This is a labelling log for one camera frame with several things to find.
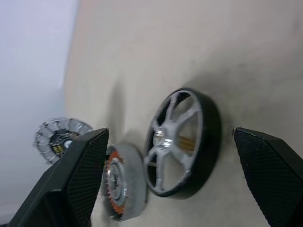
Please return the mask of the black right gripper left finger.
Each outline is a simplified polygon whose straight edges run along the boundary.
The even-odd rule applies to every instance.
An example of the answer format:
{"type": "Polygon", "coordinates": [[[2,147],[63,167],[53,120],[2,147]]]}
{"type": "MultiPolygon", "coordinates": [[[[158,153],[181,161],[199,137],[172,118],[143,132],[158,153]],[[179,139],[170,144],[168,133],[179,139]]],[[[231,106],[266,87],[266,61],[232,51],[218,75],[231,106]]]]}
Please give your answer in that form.
{"type": "Polygon", "coordinates": [[[101,185],[109,130],[79,136],[48,168],[8,227],[87,227],[101,185]]]}

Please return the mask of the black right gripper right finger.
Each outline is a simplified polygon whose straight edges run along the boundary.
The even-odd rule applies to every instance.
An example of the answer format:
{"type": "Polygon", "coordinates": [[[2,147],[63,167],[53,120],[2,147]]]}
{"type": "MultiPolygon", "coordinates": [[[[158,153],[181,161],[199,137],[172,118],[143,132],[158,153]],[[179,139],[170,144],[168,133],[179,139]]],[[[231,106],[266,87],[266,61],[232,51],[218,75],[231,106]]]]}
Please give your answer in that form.
{"type": "Polygon", "coordinates": [[[282,139],[236,128],[247,186],[270,227],[303,227],[303,159],[282,139]]]}

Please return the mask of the grey round motor lid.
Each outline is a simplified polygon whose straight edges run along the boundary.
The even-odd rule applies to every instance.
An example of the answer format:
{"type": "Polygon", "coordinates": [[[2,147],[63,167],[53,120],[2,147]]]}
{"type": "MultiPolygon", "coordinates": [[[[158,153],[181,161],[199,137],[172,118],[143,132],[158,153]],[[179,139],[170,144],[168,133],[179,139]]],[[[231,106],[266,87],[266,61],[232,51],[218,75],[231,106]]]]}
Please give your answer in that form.
{"type": "Polygon", "coordinates": [[[92,130],[89,124],[75,118],[53,118],[38,127],[34,146],[47,164],[54,165],[77,137],[92,130]]]}

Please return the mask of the grey motor housing copper windings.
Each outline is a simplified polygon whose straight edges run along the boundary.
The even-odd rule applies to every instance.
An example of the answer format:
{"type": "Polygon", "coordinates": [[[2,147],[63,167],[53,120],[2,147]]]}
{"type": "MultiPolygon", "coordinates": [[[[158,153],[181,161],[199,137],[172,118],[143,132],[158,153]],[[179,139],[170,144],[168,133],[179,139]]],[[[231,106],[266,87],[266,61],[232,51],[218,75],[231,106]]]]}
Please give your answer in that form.
{"type": "Polygon", "coordinates": [[[147,184],[136,147],[127,143],[108,146],[100,191],[111,220],[121,222],[141,214],[147,202],[147,184]]]}

